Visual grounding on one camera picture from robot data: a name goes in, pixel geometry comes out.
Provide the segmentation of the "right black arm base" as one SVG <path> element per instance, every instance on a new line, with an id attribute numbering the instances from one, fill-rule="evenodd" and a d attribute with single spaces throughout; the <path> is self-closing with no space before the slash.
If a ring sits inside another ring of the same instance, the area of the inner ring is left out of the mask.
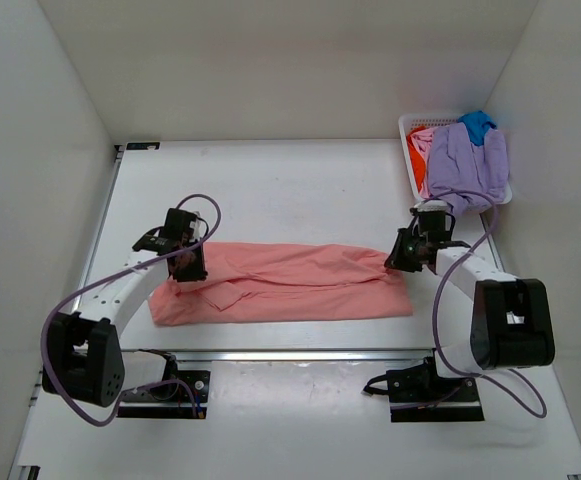
<path id="1" fill-rule="evenodd" d="M 433 357 L 425 357 L 408 368 L 387 370 L 371 378 L 362 393 L 386 397 L 392 423 L 485 420 L 476 381 L 440 377 Z"/>

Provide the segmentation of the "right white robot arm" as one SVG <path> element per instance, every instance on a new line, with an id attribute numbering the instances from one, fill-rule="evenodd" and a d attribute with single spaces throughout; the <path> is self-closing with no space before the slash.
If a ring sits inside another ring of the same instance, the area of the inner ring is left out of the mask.
<path id="1" fill-rule="evenodd" d="M 415 273 L 425 269 L 439 278 L 432 305 L 433 363 L 442 378 L 482 377 L 489 371 L 552 364 L 556 348 L 546 287 L 537 279 L 508 274 L 452 238 L 456 219 L 441 202 L 410 209 L 384 266 Z M 440 302 L 453 285 L 472 301 L 467 338 L 442 346 Z"/>

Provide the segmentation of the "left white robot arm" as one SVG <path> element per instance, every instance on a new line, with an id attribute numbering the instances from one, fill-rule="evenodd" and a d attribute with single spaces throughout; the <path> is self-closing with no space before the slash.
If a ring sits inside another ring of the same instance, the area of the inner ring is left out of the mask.
<path id="1" fill-rule="evenodd" d="M 43 389 L 74 407 L 109 407 L 129 391 L 168 387 L 173 356 L 158 350 L 125 352 L 120 337 L 166 280 L 206 278 L 203 243 L 211 231 L 198 213 L 169 209 L 164 224 L 131 247 L 120 271 L 84 287 L 89 300 L 72 313 L 50 314 L 41 338 Z"/>

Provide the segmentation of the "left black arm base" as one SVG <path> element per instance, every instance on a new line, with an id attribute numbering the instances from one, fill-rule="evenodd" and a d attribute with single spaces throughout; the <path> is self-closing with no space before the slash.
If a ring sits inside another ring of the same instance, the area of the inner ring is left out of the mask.
<path id="1" fill-rule="evenodd" d="M 147 389 L 133 389 L 122 396 L 118 418 L 124 419 L 191 419 L 204 420 L 208 414 L 211 371 L 205 363 L 186 363 L 173 352 L 142 349 L 133 352 L 150 361 L 160 358 L 163 373 L 150 382 L 176 382 Z"/>

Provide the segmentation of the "pink t shirt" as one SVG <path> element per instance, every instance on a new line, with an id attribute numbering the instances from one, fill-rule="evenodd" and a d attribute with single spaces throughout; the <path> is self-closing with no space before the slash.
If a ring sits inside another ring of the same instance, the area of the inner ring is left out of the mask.
<path id="1" fill-rule="evenodd" d="M 155 325 L 368 320 L 413 306 L 385 253 L 338 244 L 214 242 L 203 282 L 168 279 L 148 306 Z"/>

